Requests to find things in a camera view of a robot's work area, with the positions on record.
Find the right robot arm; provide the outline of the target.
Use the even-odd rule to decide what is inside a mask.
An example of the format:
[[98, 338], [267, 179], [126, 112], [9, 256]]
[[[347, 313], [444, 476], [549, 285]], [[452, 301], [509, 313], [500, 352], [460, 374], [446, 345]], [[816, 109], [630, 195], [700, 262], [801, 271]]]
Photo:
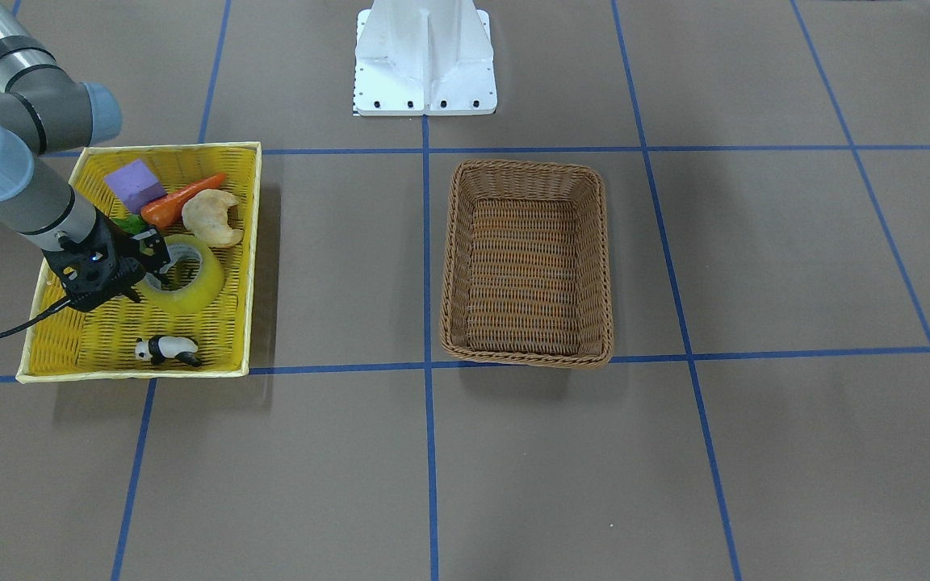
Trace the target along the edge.
[[0, 224], [40, 248], [64, 305], [89, 312], [162, 275], [160, 232], [123, 231], [42, 156], [115, 139], [123, 122], [112, 92], [74, 81], [0, 3]]

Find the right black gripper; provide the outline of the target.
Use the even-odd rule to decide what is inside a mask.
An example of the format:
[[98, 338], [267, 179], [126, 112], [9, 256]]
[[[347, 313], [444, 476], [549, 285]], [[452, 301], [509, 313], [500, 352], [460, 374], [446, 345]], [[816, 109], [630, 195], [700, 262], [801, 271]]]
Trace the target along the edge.
[[143, 302], [139, 285], [152, 275], [162, 286], [170, 284], [170, 251], [158, 228], [145, 228], [134, 236], [98, 213], [91, 232], [77, 242], [62, 234], [58, 250], [44, 250], [44, 260], [62, 284], [66, 306], [92, 312], [115, 298]]

